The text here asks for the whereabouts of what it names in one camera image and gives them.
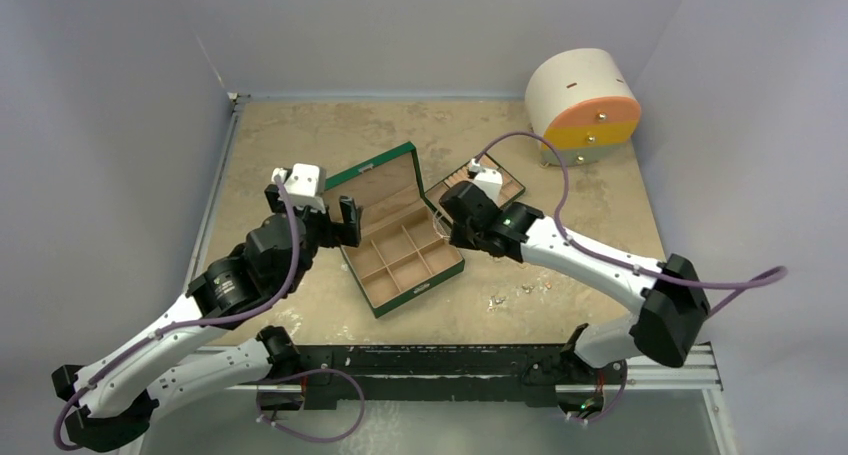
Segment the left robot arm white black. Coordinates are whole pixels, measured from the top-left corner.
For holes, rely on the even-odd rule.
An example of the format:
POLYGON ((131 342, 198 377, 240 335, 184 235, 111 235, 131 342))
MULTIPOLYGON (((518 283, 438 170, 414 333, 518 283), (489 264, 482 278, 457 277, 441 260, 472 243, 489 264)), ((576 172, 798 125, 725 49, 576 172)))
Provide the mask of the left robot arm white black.
POLYGON ((332 215, 318 191, 270 185, 271 214, 211 263, 154 322, 88 365, 51 376, 63 401, 52 429, 62 451, 108 453, 141 437, 174 410, 244 383, 284 384, 311 375, 287 331, 261 329, 225 352, 193 360, 198 348, 295 292, 322 248, 356 247, 363 210, 348 196, 332 215))

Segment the green jewelry box with lid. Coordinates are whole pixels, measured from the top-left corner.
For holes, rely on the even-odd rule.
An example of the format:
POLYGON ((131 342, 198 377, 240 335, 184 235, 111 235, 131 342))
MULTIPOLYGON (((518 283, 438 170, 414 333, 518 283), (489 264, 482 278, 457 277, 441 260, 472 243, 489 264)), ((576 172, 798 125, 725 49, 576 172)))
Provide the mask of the green jewelry box with lid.
POLYGON ((359 247, 342 256, 374 317, 380 318, 459 275, 465 259, 441 234, 425 198, 411 142, 330 176, 324 200, 352 197, 362 209, 359 247))

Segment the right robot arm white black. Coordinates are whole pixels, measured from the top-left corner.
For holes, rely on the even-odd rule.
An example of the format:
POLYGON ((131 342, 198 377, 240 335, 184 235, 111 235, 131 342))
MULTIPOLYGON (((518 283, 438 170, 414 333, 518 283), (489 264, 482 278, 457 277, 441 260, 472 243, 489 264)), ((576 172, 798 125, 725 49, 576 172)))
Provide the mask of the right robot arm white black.
POLYGON ((687 258, 660 261, 561 233, 553 217, 520 202, 500 208, 469 181, 449 188, 439 204, 452 221, 451 245, 553 270, 626 308, 616 320, 572 333, 561 356, 569 379, 584 382, 602 367, 638 356, 684 365, 710 311, 687 258))

